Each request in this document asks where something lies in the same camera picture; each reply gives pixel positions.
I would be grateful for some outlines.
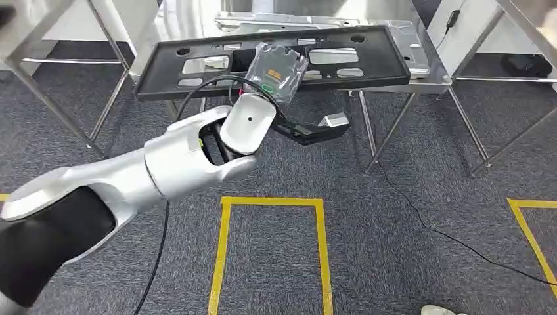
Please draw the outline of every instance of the shoe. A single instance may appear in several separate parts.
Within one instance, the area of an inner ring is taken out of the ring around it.
[[[425,305],[422,307],[422,315],[456,315],[455,313],[435,305]]]

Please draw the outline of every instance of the yellow line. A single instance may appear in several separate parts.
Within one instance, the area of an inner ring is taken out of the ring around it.
[[[330,283],[323,199],[223,196],[221,197],[221,203],[223,205],[223,213],[221,217],[221,230],[217,248],[217,260],[215,262],[215,272],[213,273],[211,296],[209,298],[209,315],[217,315],[219,308],[219,298],[221,294],[221,286],[223,283],[223,275],[225,270],[231,205],[297,205],[315,207],[315,218],[317,223],[317,245],[319,247],[319,267],[321,269],[321,291],[323,294],[323,314],[333,315],[332,288]]]
[[[557,201],[509,199],[509,203],[511,202],[515,203],[521,208],[557,209]]]
[[[319,198],[281,198],[281,197],[221,197],[221,203],[230,203],[232,205],[299,205],[313,206],[319,202],[323,202]]]
[[[217,248],[217,260],[215,261],[215,272],[213,273],[213,284],[211,285],[211,296],[209,298],[209,315],[217,315],[219,309],[219,298],[221,296],[221,286],[223,284],[223,275],[225,272],[230,208],[230,203],[223,203],[221,231],[219,233],[219,245]]]
[[[547,260],[545,259],[545,256],[543,255],[543,253],[541,251],[541,248],[539,247],[538,242],[534,238],[534,234],[530,230],[530,227],[528,227],[528,224],[526,223],[526,220],[524,219],[524,216],[522,215],[522,212],[520,211],[520,207],[534,207],[534,206],[532,206],[534,204],[543,205],[543,206],[540,206],[542,208],[548,208],[547,207],[548,202],[551,202],[551,201],[536,201],[535,203],[532,203],[533,200],[526,200],[526,202],[524,202],[524,205],[523,205],[523,201],[524,200],[508,199],[508,203],[510,205],[510,208],[511,208],[512,212],[514,213],[514,216],[516,217],[516,220],[518,221],[518,225],[522,229],[522,232],[526,236],[526,239],[530,243],[530,246],[532,246],[532,249],[534,250],[534,253],[536,254],[536,257],[538,258],[538,261],[541,265],[541,268],[543,269],[543,272],[545,273],[545,277],[547,278],[547,281],[552,282],[552,283],[555,284],[555,283],[557,283],[557,280],[555,279],[555,275],[551,271],[551,268],[549,267],[549,264],[547,263]],[[551,208],[557,208],[556,204],[557,204],[556,202],[553,202],[553,205],[552,205]],[[550,285],[550,286],[551,286],[551,290],[553,290],[553,295],[555,295],[555,298],[557,299],[557,285]]]
[[[325,233],[325,211],[323,200],[315,206],[317,221],[317,245],[319,246],[319,264],[321,268],[321,291],[323,293],[323,314],[332,315],[332,289],[330,284],[329,255],[327,251],[327,235]]]

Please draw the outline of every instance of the clear plastic bag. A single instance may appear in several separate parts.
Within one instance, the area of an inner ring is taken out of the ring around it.
[[[300,86],[309,61],[292,49],[260,43],[246,79],[261,85],[279,104],[288,104]],[[247,92],[254,88],[244,85]]]

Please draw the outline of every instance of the black cable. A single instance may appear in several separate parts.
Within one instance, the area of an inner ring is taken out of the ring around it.
[[[184,112],[184,109],[186,108],[186,105],[188,104],[188,102],[193,98],[193,96],[197,92],[201,91],[204,87],[207,87],[208,85],[211,85],[213,83],[217,83],[218,81],[224,81],[224,80],[231,80],[232,85],[234,85],[235,81],[239,81],[241,83],[245,83],[245,84],[253,87],[259,93],[261,93],[265,98],[267,98],[267,100],[275,107],[275,109],[277,110],[277,115],[279,117],[284,118],[284,114],[283,114],[282,110],[280,110],[279,104],[269,94],[269,92],[265,91],[265,89],[263,89],[260,85],[258,85],[257,83],[251,82],[250,80],[246,79],[245,77],[240,77],[238,75],[232,75],[232,74],[225,74],[225,75],[219,75],[218,77],[213,77],[213,78],[201,83],[199,86],[197,86],[197,88],[195,88],[195,90],[193,90],[190,94],[188,94],[188,96],[186,96],[186,98],[184,98],[184,101],[182,101],[182,104],[180,104],[180,107],[178,108],[178,114],[176,115],[176,120],[180,120],[180,117],[182,116],[182,113]]]
[[[426,228],[427,230],[431,231],[431,232],[435,232],[437,234],[440,234],[442,236],[445,236],[446,238],[449,238],[450,240],[453,240],[454,242],[457,242],[459,244],[461,244],[462,246],[464,246],[465,248],[469,249],[470,251],[474,252],[476,255],[478,255],[479,257],[481,257],[483,260],[487,261],[490,264],[494,264],[495,266],[499,266],[514,272],[517,272],[523,276],[527,276],[528,278],[532,279],[532,280],[536,280],[538,282],[542,282],[544,284],[549,284],[549,285],[557,285],[557,283],[552,283],[543,279],[540,279],[536,276],[532,276],[531,274],[527,274],[526,272],[522,271],[522,270],[518,270],[516,268],[513,268],[511,266],[507,266],[505,264],[501,264],[499,262],[496,261],[492,261],[491,259],[487,258],[486,256],[484,256],[483,254],[481,254],[479,251],[475,250],[474,248],[470,247],[469,245],[467,245],[466,243],[464,243],[463,241],[460,241],[442,231],[436,230],[435,228],[432,228],[428,225],[426,225],[426,223],[424,222],[424,220],[422,219],[422,214],[420,213],[420,210],[418,210],[418,208],[416,208],[412,202],[410,201],[410,199],[400,190],[398,189],[396,186],[394,186],[391,181],[389,180],[389,176],[387,176],[387,172],[385,171],[385,169],[383,168],[383,165],[381,165],[381,163],[379,163],[379,167],[381,168],[381,170],[383,171],[383,175],[385,176],[385,180],[387,181],[387,183],[389,184],[389,186],[391,186],[391,188],[393,188],[394,190],[396,190],[401,196],[404,197],[404,199],[406,199],[406,202],[408,203],[408,205],[410,205],[410,207],[412,209],[414,209],[416,211],[416,214],[418,215],[418,218],[420,219],[420,223],[422,223],[422,226],[424,228]]]
[[[441,41],[439,42],[439,44],[437,44],[437,46],[435,46],[435,49],[438,50],[439,47],[443,44],[443,42],[445,41],[445,38],[447,38],[447,34],[449,33],[449,30],[455,26],[455,24],[457,23],[458,17],[460,16],[460,10],[462,9],[462,7],[464,6],[464,4],[467,2],[467,0],[464,0],[461,4],[460,7],[457,10],[453,10],[451,12],[451,15],[449,16],[449,20],[447,21],[447,25],[445,28],[445,34],[443,35],[443,38],[441,39]]]
[[[232,100],[232,89],[234,88],[234,84],[236,84],[236,81],[232,81],[232,83],[230,83],[230,87],[228,88],[228,103],[230,106],[234,106],[234,101]]]
[[[439,47],[443,44],[443,42],[445,41],[445,38],[447,38],[447,34],[449,33],[449,29],[447,28],[447,31],[445,32],[445,35],[443,35],[443,38],[441,39],[441,41],[437,44],[437,46],[435,46],[435,50],[438,50]]]
[[[147,281],[147,286],[145,290],[143,290],[143,295],[141,296],[141,300],[139,300],[139,304],[133,311],[133,315],[138,315],[141,311],[141,307],[143,303],[145,303],[145,299],[147,299],[147,295],[149,295],[149,290],[151,290],[151,285],[153,284],[153,280],[155,279],[156,272],[158,269],[158,264],[160,263],[160,257],[162,256],[162,250],[164,249],[164,242],[166,241],[166,231],[168,229],[168,213],[170,208],[170,202],[166,202],[166,208],[164,210],[164,223],[162,225],[162,235],[160,237],[160,245],[158,246],[158,253],[155,259],[155,265],[153,266],[153,270],[151,271],[151,276],[149,277],[149,281]]]

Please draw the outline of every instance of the stainless steel table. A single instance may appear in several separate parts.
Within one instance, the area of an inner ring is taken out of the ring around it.
[[[88,148],[104,157],[104,152],[94,143],[100,128],[103,126],[114,101],[125,79],[129,73],[129,65],[123,57],[110,32],[106,28],[93,0],[86,0],[97,23],[104,32],[108,42],[114,50],[118,59],[36,59],[26,58],[32,45],[42,40],[43,36],[54,26],[56,21],[66,12],[75,0],[4,0],[2,4],[10,4],[16,9],[16,14],[10,22],[0,29],[0,60],[10,67],[14,74],[27,87],[40,98],[45,105],[75,134]],[[64,112],[62,107],[48,97],[33,78],[22,69],[21,62],[48,62],[64,64],[121,64],[124,68],[122,76],[116,85],[108,103],[95,125],[95,128],[87,136]]]
[[[528,36],[528,38],[536,44],[543,56],[557,68],[557,0],[497,0],[499,8],[493,15],[490,23],[478,40],[472,46],[470,52],[466,55],[460,66],[455,72],[455,80],[458,81],[508,81],[508,82],[532,82],[532,83],[557,83],[555,79],[541,79],[533,77],[480,77],[480,76],[461,76],[460,74],[472,59],[479,47],[503,15],[507,14]],[[510,139],[506,144],[500,147],[492,156],[485,150],[485,146],[481,142],[468,114],[460,104],[455,91],[449,87],[449,93],[453,98],[457,108],[474,140],[474,144],[482,158],[482,163],[472,170],[472,175],[478,174],[480,171],[493,166],[496,160],[503,157],[519,140],[528,135],[540,125],[557,116],[557,107],[547,113],[546,116],[524,129],[518,135]]]
[[[408,109],[418,100],[419,94],[444,93],[452,83],[412,0],[164,0],[153,23],[148,25],[143,32],[145,43],[141,46],[130,69],[133,80],[136,82],[139,80],[157,42],[226,35],[215,23],[215,17],[221,11],[330,16],[356,20],[407,20],[413,23],[429,61],[429,75],[422,79],[412,79],[408,85],[358,91],[373,155],[373,162],[368,169],[377,164],[386,144],[397,130]],[[363,91],[410,93],[377,150]],[[175,113],[175,105],[172,101],[168,101],[168,107],[171,112]]]

